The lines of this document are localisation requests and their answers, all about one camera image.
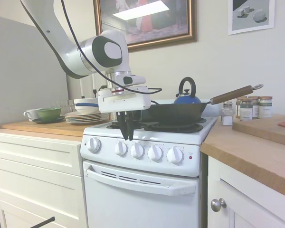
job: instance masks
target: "white bowl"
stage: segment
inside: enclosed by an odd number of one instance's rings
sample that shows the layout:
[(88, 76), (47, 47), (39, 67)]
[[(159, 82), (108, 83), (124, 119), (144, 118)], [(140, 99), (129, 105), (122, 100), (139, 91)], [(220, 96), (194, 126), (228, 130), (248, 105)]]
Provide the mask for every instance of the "white bowl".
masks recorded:
[[(94, 103), (98, 104), (98, 98), (82, 98), (82, 99), (75, 99), (74, 103)], [(99, 109), (97, 107), (90, 107), (90, 106), (75, 106), (75, 109), (81, 114), (81, 115), (89, 115), (98, 113)]]

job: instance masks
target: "green bowl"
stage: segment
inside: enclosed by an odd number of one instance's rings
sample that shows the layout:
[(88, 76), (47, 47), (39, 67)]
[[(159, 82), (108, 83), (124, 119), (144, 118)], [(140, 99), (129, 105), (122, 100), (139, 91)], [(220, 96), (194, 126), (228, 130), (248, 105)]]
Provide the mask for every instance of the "green bowl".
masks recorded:
[(55, 120), (60, 116), (61, 108), (43, 108), (36, 110), (39, 118), (43, 121)]

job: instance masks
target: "oven vent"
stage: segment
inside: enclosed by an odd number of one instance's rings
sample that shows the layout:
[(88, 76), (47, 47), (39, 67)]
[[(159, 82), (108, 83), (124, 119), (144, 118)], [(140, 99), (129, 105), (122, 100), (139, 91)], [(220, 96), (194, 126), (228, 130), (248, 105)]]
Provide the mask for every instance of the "oven vent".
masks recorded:
[(135, 179), (132, 177), (126, 177), (126, 176), (120, 176), (120, 175), (116, 175), (113, 173), (109, 173), (109, 172), (104, 172), (101, 171), (101, 174), (107, 177), (112, 177), (115, 179), (120, 179), (120, 180), (125, 180), (125, 181), (129, 181), (129, 182), (137, 182), (137, 183), (141, 183), (141, 184), (150, 184), (150, 185), (161, 185), (161, 183), (158, 182), (154, 182), (154, 181), (149, 181), (149, 180), (140, 180), (140, 179)]
[(116, 175), (115, 175), (115, 174), (108, 173), (108, 172), (103, 172), (103, 171), (101, 171), (101, 175), (104, 175), (104, 176), (107, 176), (107, 177), (116, 178)]

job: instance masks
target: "glass jar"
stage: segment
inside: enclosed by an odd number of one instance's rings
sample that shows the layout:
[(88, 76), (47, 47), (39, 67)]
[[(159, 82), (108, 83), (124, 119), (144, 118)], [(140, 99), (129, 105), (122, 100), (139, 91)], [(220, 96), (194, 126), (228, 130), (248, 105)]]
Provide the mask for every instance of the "glass jar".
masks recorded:
[(242, 98), (240, 108), (240, 120), (251, 121), (252, 120), (252, 99)]
[(222, 111), (222, 122), (223, 126), (232, 126), (233, 109), (231, 101), (224, 102), (224, 108)]
[(236, 118), (240, 118), (240, 108), (241, 108), (241, 102), (242, 102), (242, 98), (246, 98), (247, 96), (241, 96), (241, 97), (238, 97), (237, 98), (237, 102), (236, 102), (236, 106), (237, 106), (237, 109), (236, 109)]
[(261, 96), (259, 104), (259, 118), (272, 117), (272, 96)]
[(252, 98), (252, 119), (255, 120), (258, 118), (258, 109), (259, 109), (259, 96), (249, 96)]

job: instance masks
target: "framed painting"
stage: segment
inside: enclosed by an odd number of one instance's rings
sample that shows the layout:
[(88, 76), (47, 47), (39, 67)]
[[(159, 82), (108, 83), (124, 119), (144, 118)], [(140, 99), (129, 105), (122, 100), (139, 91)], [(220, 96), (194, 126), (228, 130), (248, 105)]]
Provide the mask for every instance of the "framed painting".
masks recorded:
[(129, 51), (197, 41), (196, 0), (94, 0), (96, 33), (116, 29)]
[(228, 34), (275, 26), (275, 0), (228, 0)]

